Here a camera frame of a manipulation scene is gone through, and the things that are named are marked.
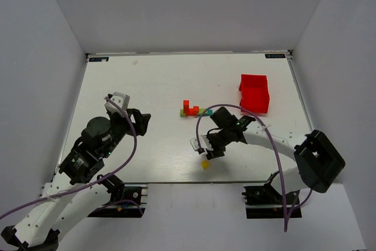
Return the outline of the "green cube block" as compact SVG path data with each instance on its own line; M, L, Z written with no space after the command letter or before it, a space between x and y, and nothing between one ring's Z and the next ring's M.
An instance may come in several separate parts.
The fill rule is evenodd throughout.
M183 109L180 110L180 116L181 117L185 117L186 116L186 114L184 113Z

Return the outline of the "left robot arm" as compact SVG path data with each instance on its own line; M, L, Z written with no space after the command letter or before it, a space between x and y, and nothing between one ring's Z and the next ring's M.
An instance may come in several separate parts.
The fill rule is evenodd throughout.
M137 186L127 187L116 175L99 174L126 136L146 134L151 115L137 109L108 109L108 117L92 118L61 163L44 194L18 224L1 232L17 250L56 250L63 237L82 219L105 206L140 205Z

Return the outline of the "red arch block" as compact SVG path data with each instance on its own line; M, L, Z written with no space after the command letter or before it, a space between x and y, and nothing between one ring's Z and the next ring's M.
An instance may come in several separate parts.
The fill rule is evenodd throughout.
M193 107L190 107L190 101L184 100L183 101L183 111L186 114L186 116L196 116L199 112L199 106L194 105Z

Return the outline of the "red plastic bin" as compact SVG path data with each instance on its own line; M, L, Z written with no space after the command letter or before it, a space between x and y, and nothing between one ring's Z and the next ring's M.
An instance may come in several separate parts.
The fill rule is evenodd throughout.
M270 104L266 75L241 74L240 106L248 111L267 114Z

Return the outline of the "teal long block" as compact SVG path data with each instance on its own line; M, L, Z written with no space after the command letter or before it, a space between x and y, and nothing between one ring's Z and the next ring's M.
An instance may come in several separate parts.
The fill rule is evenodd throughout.
M212 109L209 109L209 110L206 110L205 108L200 108L199 109L199 112L198 112L198 115L201 116L211 116L213 114L213 110Z

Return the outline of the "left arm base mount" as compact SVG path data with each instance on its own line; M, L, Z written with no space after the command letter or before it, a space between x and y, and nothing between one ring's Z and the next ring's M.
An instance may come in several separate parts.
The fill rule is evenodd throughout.
M146 210L147 196L147 185L123 185L115 196L88 217L140 219Z

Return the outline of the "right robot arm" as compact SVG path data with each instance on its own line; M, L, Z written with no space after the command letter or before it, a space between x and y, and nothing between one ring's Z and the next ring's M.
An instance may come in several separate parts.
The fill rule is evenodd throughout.
M296 163L291 169L272 173L263 186L243 192L249 205L282 204L287 194L305 188L325 193L345 168L343 157L319 130L308 134L270 131L256 118L237 118L225 107L216 110L211 119L217 126L215 131L200 137L201 151L208 160L224 156L227 145L240 142L270 149Z

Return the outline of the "green rectangular block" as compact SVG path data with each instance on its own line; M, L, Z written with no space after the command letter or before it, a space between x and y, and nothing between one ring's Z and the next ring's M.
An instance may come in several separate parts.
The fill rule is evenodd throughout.
M210 111L206 111L205 108L200 108L198 115L208 115Z

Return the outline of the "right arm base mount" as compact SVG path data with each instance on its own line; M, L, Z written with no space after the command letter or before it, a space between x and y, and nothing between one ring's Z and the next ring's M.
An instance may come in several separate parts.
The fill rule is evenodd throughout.
M244 186L247 219L283 219L283 201L281 196L270 196L264 186Z

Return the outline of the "yellow cube block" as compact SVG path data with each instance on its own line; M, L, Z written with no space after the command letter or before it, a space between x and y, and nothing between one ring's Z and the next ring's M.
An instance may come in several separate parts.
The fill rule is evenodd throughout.
M208 160L203 160L203 161L201 162L201 167L202 167L204 170L208 170L209 166L210 166L210 163L209 163Z

